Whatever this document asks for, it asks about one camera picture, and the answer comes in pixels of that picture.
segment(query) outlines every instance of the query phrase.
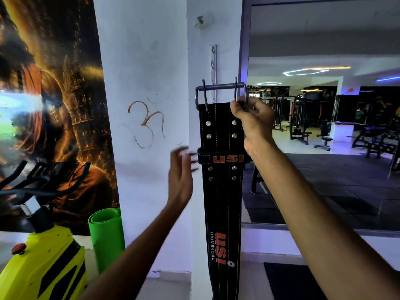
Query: weightlifting belt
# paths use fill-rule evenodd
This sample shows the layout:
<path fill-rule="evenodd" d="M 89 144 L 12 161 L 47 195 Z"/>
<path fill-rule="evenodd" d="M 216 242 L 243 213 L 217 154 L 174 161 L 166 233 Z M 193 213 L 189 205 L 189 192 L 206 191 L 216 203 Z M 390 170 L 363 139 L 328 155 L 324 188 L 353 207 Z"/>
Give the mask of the weightlifting belt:
<path fill-rule="evenodd" d="M 242 178 L 250 157 L 243 147 L 242 122 L 233 116 L 230 103 L 207 104 L 206 91 L 247 87 L 243 83 L 203 86 L 196 89 L 200 113 L 201 147 L 198 162 L 203 171 L 208 269 L 213 300 L 237 299 L 239 289 Z M 198 105 L 203 91 L 206 104 Z"/>

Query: red knob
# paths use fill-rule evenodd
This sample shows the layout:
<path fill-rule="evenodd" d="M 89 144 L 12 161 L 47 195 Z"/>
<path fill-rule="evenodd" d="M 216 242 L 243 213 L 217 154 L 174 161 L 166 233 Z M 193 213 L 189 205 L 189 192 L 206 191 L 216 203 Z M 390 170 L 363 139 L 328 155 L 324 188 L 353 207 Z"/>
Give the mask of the red knob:
<path fill-rule="evenodd" d="M 17 244 L 16 246 L 14 246 L 11 249 L 11 253 L 13 255 L 16 255 L 16 254 L 22 255 L 25 252 L 25 249 L 26 249 L 26 244 L 25 243 L 19 243 L 19 244 Z"/>

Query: black bench leg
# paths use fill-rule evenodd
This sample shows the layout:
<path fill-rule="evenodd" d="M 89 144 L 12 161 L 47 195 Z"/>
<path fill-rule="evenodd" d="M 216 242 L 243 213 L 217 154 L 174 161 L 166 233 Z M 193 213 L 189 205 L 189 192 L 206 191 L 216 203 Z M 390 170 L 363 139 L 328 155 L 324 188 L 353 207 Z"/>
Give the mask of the black bench leg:
<path fill-rule="evenodd" d="M 257 192 L 257 179 L 258 178 L 258 169 L 256 167 L 256 165 L 254 165 L 254 169 L 253 169 L 253 179 L 251 182 L 251 192 L 253 194 L 255 194 Z"/>

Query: rolled yoga mat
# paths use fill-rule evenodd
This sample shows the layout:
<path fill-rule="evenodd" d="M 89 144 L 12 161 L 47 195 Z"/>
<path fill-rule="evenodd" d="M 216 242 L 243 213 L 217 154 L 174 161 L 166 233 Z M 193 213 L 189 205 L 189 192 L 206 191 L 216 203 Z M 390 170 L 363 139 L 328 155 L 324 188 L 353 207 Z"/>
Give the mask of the rolled yoga mat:
<path fill-rule="evenodd" d="M 102 273 L 125 249 L 121 210 L 106 208 L 89 217 L 89 230 L 96 253 L 97 269 Z"/>

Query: person's right hand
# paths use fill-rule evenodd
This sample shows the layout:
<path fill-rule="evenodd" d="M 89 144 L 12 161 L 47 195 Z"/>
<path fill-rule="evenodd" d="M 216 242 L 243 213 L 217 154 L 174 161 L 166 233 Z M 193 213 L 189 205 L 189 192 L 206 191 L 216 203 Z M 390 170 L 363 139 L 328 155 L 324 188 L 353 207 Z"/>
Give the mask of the person's right hand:
<path fill-rule="evenodd" d="M 230 109 L 233 115 L 243 122 L 243 130 L 246 138 L 244 139 L 244 149 L 252 156 L 254 149 L 263 141 L 275 144 L 272 138 L 272 126 L 275 113 L 261 99 L 248 97 L 248 105 L 254 106 L 258 111 L 253 109 L 244 110 L 236 101 L 232 101 Z"/>

